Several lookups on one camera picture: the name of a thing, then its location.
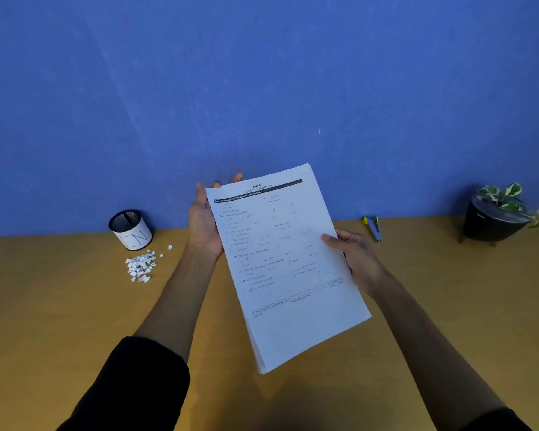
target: black plant pot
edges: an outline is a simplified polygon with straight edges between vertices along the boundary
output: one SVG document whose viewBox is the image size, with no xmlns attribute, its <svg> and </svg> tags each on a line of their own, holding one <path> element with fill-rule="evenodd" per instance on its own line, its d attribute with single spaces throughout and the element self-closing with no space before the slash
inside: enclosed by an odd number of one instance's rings
<svg viewBox="0 0 539 431">
<path fill-rule="evenodd" d="M 467 207 L 463 234 L 473 240 L 498 242 L 521 230 L 530 221 L 528 217 L 503 211 L 473 195 Z"/>
</svg>

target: printed worksheet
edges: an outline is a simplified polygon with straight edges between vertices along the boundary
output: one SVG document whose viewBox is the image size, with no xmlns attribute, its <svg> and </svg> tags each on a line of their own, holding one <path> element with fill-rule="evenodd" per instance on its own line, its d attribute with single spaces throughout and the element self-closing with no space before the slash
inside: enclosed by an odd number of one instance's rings
<svg viewBox="0 0 539 431">
<path fill-rule="evenodd" d="M 206 191 L 262 374 L 371 317 L 311 166 Z"/>
</svg>

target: left hand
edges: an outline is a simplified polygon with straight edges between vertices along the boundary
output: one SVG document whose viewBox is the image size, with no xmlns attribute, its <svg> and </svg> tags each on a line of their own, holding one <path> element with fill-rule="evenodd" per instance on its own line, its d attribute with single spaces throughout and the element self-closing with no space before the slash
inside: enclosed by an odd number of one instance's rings
<svg viewBox="0 0 539 431">
<path fill-rule="evenodd" d="M 231 182 L 241 181 L 242 177 L 242 173 L 238 172 Z M 216 181 L 212 187 L 221 187 L 221 183 Z M 188 247 L 198 251 L 206 250 L 207 254 L 212 255 L 215 257 L 215 260 L 218 260 L 223 253 L 222 240 L 219 238 L 216 221 L 208 203 L 206 189 L 201 183 L 198 183 L 196 199 L 190 206 L 188 228 L 190 231 Z"/>
</svg>

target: white paper label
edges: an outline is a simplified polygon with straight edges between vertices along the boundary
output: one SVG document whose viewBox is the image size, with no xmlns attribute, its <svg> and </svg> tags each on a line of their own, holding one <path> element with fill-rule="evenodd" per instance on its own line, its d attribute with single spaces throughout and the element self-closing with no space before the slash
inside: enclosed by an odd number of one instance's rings
<svg viewBox="0 0 539 431">
<path fill-rule="evenodd" d="M 116 233 L 114 231 L 114 234 L 131 251 L 143 248 L 152 240 L 152 232 L 148 229 L 143 219 L 140 219 L 140 223 L 132 228 L 132 230 L 125 231 L 124 233 Z"/>
</svg>

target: wooden desk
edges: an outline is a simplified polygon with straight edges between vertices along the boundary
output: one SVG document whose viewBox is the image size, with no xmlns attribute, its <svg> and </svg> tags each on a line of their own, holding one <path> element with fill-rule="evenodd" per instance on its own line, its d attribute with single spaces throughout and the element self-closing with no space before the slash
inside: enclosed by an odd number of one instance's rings
<svg viewBox="0 0 539 431">
<path fill-rule="evenodd" d="M 458 218 L 382 219 L 380 259 L 499 395 L 539 429 L 539 228 L 459 245 Z M 358 221 L 338 224 L 364 231 Z M 186 230 L 155 233 L 158 266 L 131 283 L 110 233 L 0 239 L 0 431 L 55 429 L 157 299 Z M 166 246 L 171 243 L 173 250 Z M 222 258 L 190 356 L 177 430 L 432 429 L 379 309 L 259 375 Z"/>
</svg>

